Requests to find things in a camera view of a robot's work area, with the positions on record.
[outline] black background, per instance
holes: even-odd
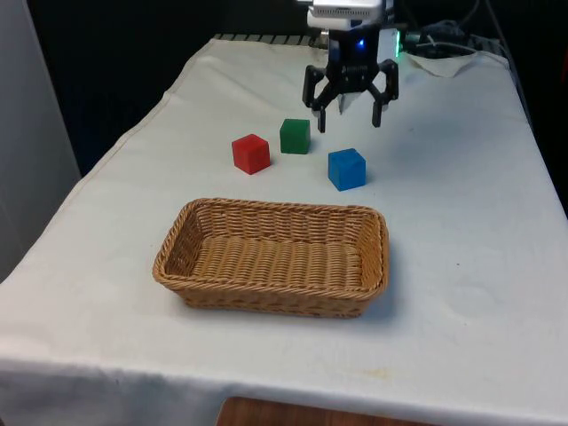
[[[463,17],[474,0],[406,0],[420,25]],[[565,0],[492,1],[517,63],[539,148],[564,209],[568,106],[561,71]],[[174,82],[215,33],[301,35],[295,0],[29,0],[32,17],[81,172],[88,172]],[[406,12],[397,5],[397,20]],[[469,23],[496,36],[483,6]]]

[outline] cable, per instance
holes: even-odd
[[[484,55],[487,58],[493,59],[495,62],[499,62],[503,66],[507,65],[507,64],[504,63],[504,59],[500,59],[500,56],[496,56],[489,51],[478,51],[476,49],[473,49],[472,47],[462,46],[461,44],[456,44],[456,43],[446,43],[446,42],[420,43],[420,44],[417,44],[415,47],[420,48],[420,47],[428,47],[428,46],[432,46],[432,47],[439,47],[439,46],[454,47],[456,49],[462,49],[463,51],[468,51],[469,53],[479,53],[480,55]]]
[[[503,53],[503,55],[505,55],[505,58],[507,58],[509,60],[509,55],[507,53],[507,51],[505,50],[505,48],[501,45],[501,43],[499,43],[498,40],[493,40],[492,38],[489,37],[482,37],[481,35],[475,35],[475,34],[470,34],[469,35],[471,38],[475,38],[479,41],[482,42],[488,42],[491,43],[494,46],[497,46],[499,48],[499,50]]]
[[[479,9],[479,5],[481,5],[481,0],[476,0],[476,2],[473,4],[473,7],[469,11],[469,13],[467,15],[465,15],[465,18],[463,18],[460,21],[460,23],[458,24],[458,27],[463,27],[471,18],[473,18],[473,15],[475,15],[476,12],[477,12],[477,9]]]
[[[414,14],[408,8],[408,5],[406,4],[406,0],[400,0],[400,2],[402,3],[402,8],[405,10],[406,17],[408,18],[408,20],[410,21],[410,23],[412,24],[414,29],[420,28],[420,26],[418,25],[418,21],[414,17]]]
[[[493,6],[491,5],[490,0],[485,0],[485,7],[487,8],[489,15],[491,16],[491,20],[493,21],[493,25],[495,26],[495,29],[497,30],[497,34],[499,35],[499,38],[501,39],[501,41],[503,42],[503,44],[505,46],[504,52],[505,52],[505,55],[507,56],[507,60],[509,61],[511,74],[513,75],[513,78],[515,79],[515,85],[517,87],[518,96],[519,96],[519,98],[521,98],[521,104],[523,104],[523,109],[525,110],[526,119],[528,120],[529,125],[531,126],[531,129],[532,129],[533,128],[532,127],[533,126],[533,120],[531,120],[531,115],[529,113],[529,107],[528,107],[528,104],[526,103],[525,92],[523,91],[523,86],[521,86],[521,80],[518,78],[517,66],[515,65],[515,61],[513,60],[513,56],[511,55],[511,50],[509,48],[509,44],[507,43],[507,40],[505,39],[505,35],[503,34],[503,31],[501,29],[501,25],[499,25],[499,20],[497,20],[497,15],[495,15],[495,10],[493,9]]]

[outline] wicker basket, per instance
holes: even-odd
[[[387,287],[389,237],[367,207],[201,199],[153,275],[196,308],[353,318]]]

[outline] wooden block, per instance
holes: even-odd
[[[327,176],[339,191],[363,186],[366,183],[365,159],[354,148],[330,153]]]
[[[233,161],[239,169],[249,175],[270,166],[268,142],[257,135],[248,135],[233,141]]]
[[[310,151],[310,121],[287,118],[280,127],[280,152],[308,154]]]

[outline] wall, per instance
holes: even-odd
[[[0,282],[79,178],[21,0],[0,1]]]

